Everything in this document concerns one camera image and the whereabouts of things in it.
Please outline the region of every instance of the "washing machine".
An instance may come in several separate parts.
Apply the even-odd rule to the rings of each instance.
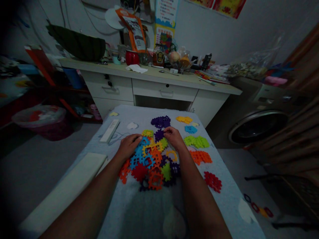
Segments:
[[[216,148],[242,148],[263,140],[284,128],[288,116],[311,101],[306,93],[244,77],[231,84],[242,94],[230,95],[206,127]]]

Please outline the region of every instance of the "washing machine door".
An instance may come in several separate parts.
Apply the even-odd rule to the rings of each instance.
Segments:
[[[263,140],[285,127],[288,115],[279,110],[267,110],[250,115],[230,130],[228,138],[237,144]]]

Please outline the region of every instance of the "orange bag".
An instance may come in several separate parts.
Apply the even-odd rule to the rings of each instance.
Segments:
[[[146,53],[146,40],[141,20],[122,8],[117,9],[115,12],[129,30],[133,51]]]

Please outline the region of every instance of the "floor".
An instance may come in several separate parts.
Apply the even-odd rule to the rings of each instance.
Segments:
[[[6,154],[0,161],[1,176],[7,188],[9,210],[13,221],[19,224],[49,194],[61,176],[73,163],[91,137],[99,129],[99,124],[76,126],[70,137],[50,142],[36,135]],[[260,181],[245,181],[244,177],[264,174],[256,159],[242,149],[218,150],[242,193],[250,196],[260,207],[271,209],[275,217],[270,220],[254,213],[267,238],[319,238],[317,231],[304,232],[298,228],[276,230],[271,221],[281,215],[277,204],[270,197]],[[279,222],[302,222],[299,216],[284,217]]]

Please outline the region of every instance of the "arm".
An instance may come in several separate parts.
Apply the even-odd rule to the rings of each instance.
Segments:
[[[40,238],[95,238],[112,198],[121,166],[141,140],[140,134],[122,139],[113,159]]]
[[[186,217],[191,238],[232,238],[223,216],[197,169],[179,131],[164,129],[164,136],[179,155]]]

